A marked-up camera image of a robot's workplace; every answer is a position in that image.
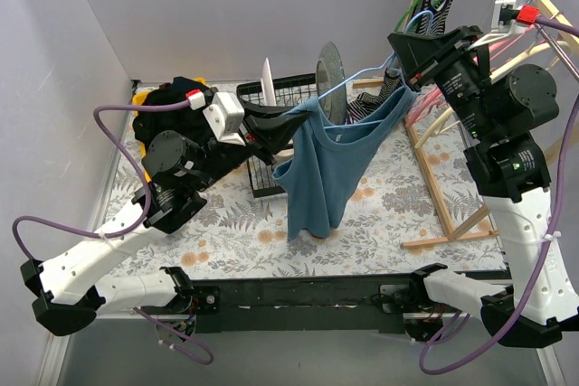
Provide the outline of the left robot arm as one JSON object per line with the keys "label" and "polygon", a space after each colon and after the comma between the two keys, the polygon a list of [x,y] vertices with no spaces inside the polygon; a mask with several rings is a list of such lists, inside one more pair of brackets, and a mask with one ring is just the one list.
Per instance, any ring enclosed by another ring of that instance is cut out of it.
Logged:
{"label": "left robot arm", "polygon": [[[203,192],[250,157],[271,162],[309,117],[215,89],[195,90],[165,105],[141,105],[138,113],[180,117],[159,130],[143,160],[134,163],[140,189],[100,228],[79,231],[70,249],[52,259],[29,258],[21,267],[36,321],[57,336],[128,309],[143,315],[217,312],[219,289],[195,285],[179,267],[125,278],[112,270],[190,222],[205,207]],[[195,132],[184,135],[179,124]]]}

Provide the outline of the blue wire hanger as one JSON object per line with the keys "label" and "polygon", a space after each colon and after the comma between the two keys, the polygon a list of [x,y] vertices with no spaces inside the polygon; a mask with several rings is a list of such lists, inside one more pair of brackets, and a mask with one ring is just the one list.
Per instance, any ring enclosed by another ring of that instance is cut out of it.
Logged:
{"label": "blue wire hanger", "polygon": [[[415,22],[423,17],[427,17],[428,18],[428,28],[430,28],[432,26],[432,21],[433,21],[433,17],[434,17],[434,13],[432,11],[421,11],[420,13],[418,13],[417,15],[415,15],[410,22],[405,26],[404,28],[404,33],[409,33],[412,28],[415,25]],[[352,76],[343,79],[342,81],[340,81],[337,85],[331,87],[329,90],[327,90],[326,92],[324,92],[323,94],[319,94],[318,95],[318,100],[322,100],[323,98],[325,98],[326,96],[330,95],[331,93],[333,93],[334,91],[336,91],[337,89],[341,88],[342,86],[346,86],[348,82],[355,80],[356,78],[358,78],[359,76],[368,73],[370,71],[379,71],[379,70],[384,70],[386,68],[389,68],[393,61],[394,61],[394,57],[395,57],[395,53],[391,52],[391,54],[384,60],[384,62],[376,67],[370,67],[370,68],[364,68],[358,72],[356,72],[355,74],[353,74]]]}

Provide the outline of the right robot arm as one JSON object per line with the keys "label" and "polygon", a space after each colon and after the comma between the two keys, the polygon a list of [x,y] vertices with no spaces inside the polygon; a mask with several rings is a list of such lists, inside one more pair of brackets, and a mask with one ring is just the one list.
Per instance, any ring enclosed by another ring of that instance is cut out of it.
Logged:
{"label": "right robot arm", "polygon": [[497,73],[480,29],[441,36],[391,33],[412,89],[436,85],[475,140],[464,155],[479,196],[498,227],[512,282],[498,287],[442,264],[414,271],[409,298],[420,311],[438,304],[477,317],[500,344],[543,348],[578,327],[578,295],[548,231],[551,177],[531,132],[558,116],[551,74],[525,63]]}

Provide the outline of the black tank top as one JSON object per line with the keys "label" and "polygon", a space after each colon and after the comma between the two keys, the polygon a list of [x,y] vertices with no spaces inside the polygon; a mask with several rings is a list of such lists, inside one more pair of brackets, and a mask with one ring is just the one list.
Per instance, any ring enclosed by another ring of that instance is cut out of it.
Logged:
{"label": "black tank top", "polygon": [[145,97],[145,106],[165,106],[183,102],[192,91],[201,91],[204,94],[204,104],[198,110],[192,110],[190,107],[161,112],[140,110],[132,123],[135,139],[147,151],[159,133],[173,130],[203,145],[214,136],[204,117],[203,109],[213,101],[217,90],[216,87],[208,87],[199,81],[175,77],[172,83],[166,83],[159,89],[150,91]]}

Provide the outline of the teal tank top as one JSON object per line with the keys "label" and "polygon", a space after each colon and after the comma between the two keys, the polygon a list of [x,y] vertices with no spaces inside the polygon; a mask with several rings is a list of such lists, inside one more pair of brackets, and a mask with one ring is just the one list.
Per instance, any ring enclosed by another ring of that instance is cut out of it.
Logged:
{"label": "teal tank top", "polygon": [[290,111],[308,119],[292,138],[293,157],[273,172],[288,195],[289,240],[301,231],[324,239],[339,226],[367,167],[415,99],[415,92],[401,87],[369,116],[347,125],[332,124],[317,98]]}

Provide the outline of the thick pink hanger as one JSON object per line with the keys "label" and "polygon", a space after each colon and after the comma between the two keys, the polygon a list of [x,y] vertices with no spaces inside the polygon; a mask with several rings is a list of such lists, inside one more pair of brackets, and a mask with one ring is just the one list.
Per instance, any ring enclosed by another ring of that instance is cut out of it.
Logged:
{"label": "thick pink hanger", "polygon": [[[489,46],[490,60],[493,61],[507,48],[520,40],[526,33],[527,31],[524,31],[518,37],[508,41],[504,40],[501,42],[492,43]],[[442,93],[438,88],[429,90],[423,97],[420,97],[418,101],[413,104],[405,121],[405,125],[410,127],[417,121],[426,118],[434,108],[440,108],[445,105],[446,102],[442,99]]]}

